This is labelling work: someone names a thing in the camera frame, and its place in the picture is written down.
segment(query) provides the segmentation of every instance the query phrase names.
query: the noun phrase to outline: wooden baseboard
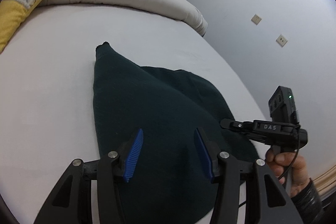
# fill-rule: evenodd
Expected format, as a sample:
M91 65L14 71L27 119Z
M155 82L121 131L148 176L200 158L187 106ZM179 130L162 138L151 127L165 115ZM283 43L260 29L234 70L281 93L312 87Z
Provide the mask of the wooden baseboard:
M315 187L320 196L336 187L336 165L314 180Z

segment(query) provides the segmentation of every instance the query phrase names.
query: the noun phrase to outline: metal screw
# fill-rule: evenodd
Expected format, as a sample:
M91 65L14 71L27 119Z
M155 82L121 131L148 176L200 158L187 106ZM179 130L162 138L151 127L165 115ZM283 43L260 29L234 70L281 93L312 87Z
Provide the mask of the metal screw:
M264 165L265 165L265 161L262 160L262 159L257 159L257 160L256 160L256 163L257 163L259 166L264 166Z
M110 158L116 158L118 156L118 153L116 151L111 151L107 154Z
M80 166L82 164L82 161L79 159L73 160L72 165L73 166Z
M228 157L230 157L230 154L228 152L221 152L219 153L219 156L221 158L227 159Z

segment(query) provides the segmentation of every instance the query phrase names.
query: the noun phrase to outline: sleeve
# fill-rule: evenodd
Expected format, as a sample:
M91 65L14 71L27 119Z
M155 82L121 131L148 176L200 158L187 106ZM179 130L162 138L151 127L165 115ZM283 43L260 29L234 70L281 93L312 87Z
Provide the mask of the sleeve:
M312 180L292 201L304 224L316 224L322 218L322 202Z

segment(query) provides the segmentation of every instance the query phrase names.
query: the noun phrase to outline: dark green cloth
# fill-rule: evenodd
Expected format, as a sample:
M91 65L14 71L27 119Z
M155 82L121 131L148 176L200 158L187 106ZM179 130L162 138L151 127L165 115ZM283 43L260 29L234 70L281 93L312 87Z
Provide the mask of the dark green cloth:
M202 172L196 127L238 159L258 158L248 139L220 128L221 119L233 119L230 109L214 85L190 72L140 67L105 42L96 49L93 90L100 155L135 127L144 132L134 177L119 186L128 224L194 224L213 208L217 186Z

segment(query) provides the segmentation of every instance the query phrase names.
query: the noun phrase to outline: bed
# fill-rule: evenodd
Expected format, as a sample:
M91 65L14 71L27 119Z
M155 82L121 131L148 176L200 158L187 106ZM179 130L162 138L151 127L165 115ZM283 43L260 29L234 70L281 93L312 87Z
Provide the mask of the bed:
M0 55L0 192L21 224L33 223L73 159L99 158L92 86L95 48L104 41L140 66L184 69L209 80L236 120L265 119L239 77L201 37L206 21L193 6L196 16L182 21L145 8L80 2L46 0L48 6L33 10ZM263 157L267 147L256 147ZM92 196L99 223L94 185ZM209 220L210 214L199 223Z

